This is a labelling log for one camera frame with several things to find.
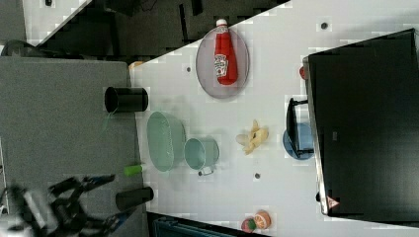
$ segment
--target mug handle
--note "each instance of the mug handle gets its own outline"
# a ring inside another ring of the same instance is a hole
[[[199,176],[207,176],[213,173],[213,166],[203,167],[203,169],[198,172]]]

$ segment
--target table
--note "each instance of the table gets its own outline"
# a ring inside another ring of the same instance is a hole
[[[27,42],[36,46],[48,40],[92,0],[23,0]]]
[[[231,27],[249,48],[248,84],[240,95],[226,101],[211,98],[198,82],[199,41],[133,67],[132,86],[144,87],[150,94],[149,109],[136,114],[141,160],[149,165],[144,183],[156,193],[147,211],[240,229],[246,216],[266,209],[273,225],[257,232],[268,236],[417,235],[417,229],[323,216],[315,201],[314,159],[291,158],[282,136],[288,101],[306,98],[298,74],[305,56],[419,26],[418,13],[419,3],[414,1],[293,0],[250,18]],[[321,30],[323,22],[328,29]],[[180,119],[187,138],[215,138],[220,158],[213,175],[198,177],[185,162],[168,174],[154,169],[145,131],[154,111]],[[307,107],[298,107],[297,115],[308,122]],[[245,156],[235,136],[249,130],[253,119],[268,127],[270,135]],[[255,173],[261,175],[259,180]]]

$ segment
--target red ketchup bottle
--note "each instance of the red ketchup bottle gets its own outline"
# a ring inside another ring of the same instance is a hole
[[[216,21],[215,31],[214,68],[216,79],[222,85],[231,85],[237,81],[237,60],[227,22],[223,19]]]

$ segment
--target blue mug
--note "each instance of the blue mug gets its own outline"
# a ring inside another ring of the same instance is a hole
[[[218,156],[218,145],[213,138],[191,138],[185,143],[186,163],[192,169],[199,171],[199,176],[213,173]]]

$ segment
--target green object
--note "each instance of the green object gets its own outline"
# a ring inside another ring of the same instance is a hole
[[[134,166],[126,166],[124,168],[124,174],[126,176],[133,176],[142,172],[142,166],[134,165]]]
[[[253,219],[249,219],[249,222],[247,222],[247,226],[251,230],[255,230],[256,229],[256,223],[255,223],[255,221]]]

